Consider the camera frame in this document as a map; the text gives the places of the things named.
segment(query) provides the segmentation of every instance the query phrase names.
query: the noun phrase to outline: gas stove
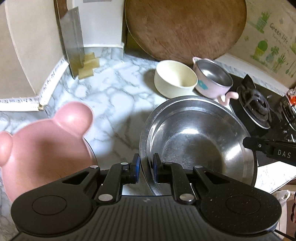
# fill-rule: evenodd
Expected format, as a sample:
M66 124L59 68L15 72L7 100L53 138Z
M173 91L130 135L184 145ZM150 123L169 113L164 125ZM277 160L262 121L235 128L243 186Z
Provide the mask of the gas stove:
M230 106L249 134L269 140L294 141L296 111L287 97L255 84L249 75L244 79L231 76L234 84L230 90L238 92L239 99L231 99ZM276 162L261 152L256 155L258 166Z

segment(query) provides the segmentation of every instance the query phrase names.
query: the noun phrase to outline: plastic bag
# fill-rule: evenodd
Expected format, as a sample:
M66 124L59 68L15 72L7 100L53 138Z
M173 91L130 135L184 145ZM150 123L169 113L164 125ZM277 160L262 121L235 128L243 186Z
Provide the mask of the plastic bag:
M291 193L289 190L280 190L272 193L272 195L279 201L281 207L283 207L291 196Z

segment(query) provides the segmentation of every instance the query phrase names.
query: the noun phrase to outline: cactus illustration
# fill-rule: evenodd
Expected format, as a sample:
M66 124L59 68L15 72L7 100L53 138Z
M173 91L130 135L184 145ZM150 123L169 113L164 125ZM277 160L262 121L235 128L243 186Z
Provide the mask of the cactus illustration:
M259 58L264 54L267 48L267 39L261 40L255 49L254 55L252 55L251 57L255 60L259 60Z
M257 47L258 47L260 50L262 50L263 52L265 52L265 51L267 50L267 47L268 47L268 45L267 45L267 39L261 40L261 41L258 43Z

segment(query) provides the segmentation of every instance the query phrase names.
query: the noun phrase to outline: white marble surface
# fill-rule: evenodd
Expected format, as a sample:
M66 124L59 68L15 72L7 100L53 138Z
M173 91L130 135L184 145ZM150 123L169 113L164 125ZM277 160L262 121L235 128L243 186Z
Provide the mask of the white marble surface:
M109 168L114 163L131 161L133 154L138 152L141 130L146 118L158 105L166 101L153 83L157 62L131 55L125 55L124 60L121 60L120 51L114 49L104 49L97 52L96 56L101 57L101 67L94 71L93 77L74 80L67 70L45 108L46 112L0 113L0 130L15 133L34 120L52 117L67 102L81 101L94 111L94 123L85 138L99 165ZM243 73L238 70L224 67L229 72L243 77ZM273 88L262 81L259 84ZM273 192L294 176L296 167L280 162L273 163L258 168L255 187ZM146 195L149 190L144 183L140 183L125 186L124 193ZM0 197L2 241L9 240L17 231L10 216L11 203L1 182Z

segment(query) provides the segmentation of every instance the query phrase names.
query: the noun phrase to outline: bear ear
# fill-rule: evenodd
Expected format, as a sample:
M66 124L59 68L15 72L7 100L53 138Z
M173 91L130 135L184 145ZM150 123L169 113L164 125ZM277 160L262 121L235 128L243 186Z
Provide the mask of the bear ear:
M12 136L7 131L0 132L0 167L8 161L12 150Z
M69 133L82 137L90 128L94 116L87 105L70 102L62 106L53 119Z

